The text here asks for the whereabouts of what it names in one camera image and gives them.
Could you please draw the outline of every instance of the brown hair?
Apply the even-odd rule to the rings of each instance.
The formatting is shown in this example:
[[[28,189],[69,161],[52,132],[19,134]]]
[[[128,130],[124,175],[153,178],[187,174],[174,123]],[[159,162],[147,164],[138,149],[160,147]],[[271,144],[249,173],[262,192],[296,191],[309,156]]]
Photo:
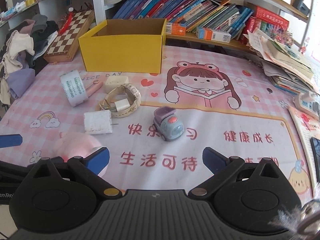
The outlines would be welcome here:
[[[225,90],[231,90],[232,97],[238,101],[239,107],[241,106],[241,99],[239,98],[239,96],[235,92],[235,89],[233,88],[233,85],[232,85],[229,77],[225,73],[222,73],[219,71],[220,75],[223,77],[223,78],[220,78],[219,75],[217,75],[217,73],[215,73],[214,71],[197,67],[197,65],[200,65],[200,66],[204,66],[204,65],[201,65],[198,63],[197,64],[191,63],[191,64],[194,65],[195,67],[189,67],[189,68],[182,70],[180,72],[179,76],[182,76],[182,77],[185,77],[185,76],[208,77],[208,78],[218,78],[220,80],[225,79],[228,82],[228,85],[225,87]],[[177,71],[179,68],[180,67],[173,67],[173,68],[169,69],[168,74],[167,74],[167,86],[164,89],[164,93],[168,92],[169,90],[173,90],[173,87],[177,86],[177,83],[172,79],[172,75],[177,74]]]

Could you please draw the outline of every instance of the chessboard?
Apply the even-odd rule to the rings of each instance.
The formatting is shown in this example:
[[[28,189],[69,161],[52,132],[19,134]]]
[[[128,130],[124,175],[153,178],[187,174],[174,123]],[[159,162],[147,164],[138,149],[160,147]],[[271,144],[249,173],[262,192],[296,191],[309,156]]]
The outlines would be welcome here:
[[[49,63],[72,61],[79,48],[78,38],[88,31],[93,20],[93,10],[76,13],[68,29],[48,48],[44,59]]]

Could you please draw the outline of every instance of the stack of papers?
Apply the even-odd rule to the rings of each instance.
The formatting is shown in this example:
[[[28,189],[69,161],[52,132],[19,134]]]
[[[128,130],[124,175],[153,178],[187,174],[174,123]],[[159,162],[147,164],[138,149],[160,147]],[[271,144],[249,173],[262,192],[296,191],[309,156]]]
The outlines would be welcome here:
[[[271,40],[259,29],[247,37],[249,45],[263,58],[264,73],[275,87],[294,95],[308,91],[319,93],[311,66],[300,52],[294,51],[296,55],[292,56],[283,44]]]

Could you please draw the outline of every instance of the smartphone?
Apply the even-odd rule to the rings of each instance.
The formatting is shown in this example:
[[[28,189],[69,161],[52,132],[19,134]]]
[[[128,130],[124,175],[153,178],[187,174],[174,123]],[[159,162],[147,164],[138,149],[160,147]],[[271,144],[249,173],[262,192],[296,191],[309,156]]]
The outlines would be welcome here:
[[[320,182],[320,140],[318,140],[317,138],[312,137],[310,139],[311,141],[311,147],[312,147],[312,151],[313,151],[313,157],[315,159],[315,165],[316,165],[316,175],[317,175],[317,182]]]

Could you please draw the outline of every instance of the yellow cardboard box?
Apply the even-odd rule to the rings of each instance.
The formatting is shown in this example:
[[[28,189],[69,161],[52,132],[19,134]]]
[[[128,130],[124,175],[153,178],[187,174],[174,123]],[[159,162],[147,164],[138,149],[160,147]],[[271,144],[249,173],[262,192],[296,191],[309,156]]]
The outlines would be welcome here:
[[[161,73],[165,19],[105,20],[82,35],[87,71]]]

